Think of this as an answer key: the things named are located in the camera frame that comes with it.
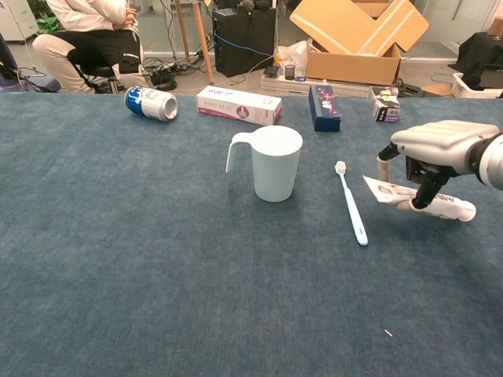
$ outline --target wooden stand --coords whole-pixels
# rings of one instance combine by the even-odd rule
[[[207,50],[206,38],[204,36],[203,18],[201,16],[201,9],[197,0],[191,0],[194,9],[194,16],[196,17],[197,30],[201,40],[201,49],[203,50],[204,63],[206,64],[207,77],[210,84],[214,83],[213,71],[211,70],[210,54]],[[178,15],[178,23],[180,24],[180,31],[182,32],[183,49],[185,50],[185,57],[189,57],[189,47],[187,45],[187,34],[185,33],[185,22],[183,20],[182,4],[180,0],[174,0],[176,6],[176,13]]]

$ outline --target white cup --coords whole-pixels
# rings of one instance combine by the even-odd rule
[[[299,165],[302,136],[285,126],[264,126],[255,132],[235,134],[227,154],[226,173],[233,169],[236,144],[251,146],[255,193],[267,202],[290,197]]]

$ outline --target beige pants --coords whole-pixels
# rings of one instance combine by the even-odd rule
[[[88,87],[74,65],[67,58],[68,53],[75,49],[73,45],[61,38],[53,35],[40,35],[33,42],[40,61],[46,70],[70,93],[95,93],[93,88]],[[141,59],[143,60],[143,50],[141,49]],[[132,86],[152,86],[148,74],[141,65],[138,66],[138,73],[121,74],[119,65],[112,65],[117,80],[126,88]]]

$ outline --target toothpaste tube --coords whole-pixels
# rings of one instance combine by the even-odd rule
[[[438,194],[429,206],[418,210],[411,204],[411,200],[416,197],[416,189],[378,181],[365,175],[363,179],[379,203],[395,205],[401,210],[425,212],[440,218],[461,221],[471,221],[477,212],[472,203],[444,194]]]

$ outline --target toothbrush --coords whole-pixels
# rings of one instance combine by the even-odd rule
[[[363,227],[362,218],[360,218],[360,214],[358,213],[358,208],[354,202],[353,194],[347,187],[346,179],[344,179],[344,174],[346,173],[346,163],[344,161],[337,161],[335,168],[336,173],[340,176],[340,180],[343,182],[344,196],[346,196],[347,209],[349,210],[356,240],[360,245],[367,246],[369,240],[367,239],[367,233],[365,233],[365,228]]]

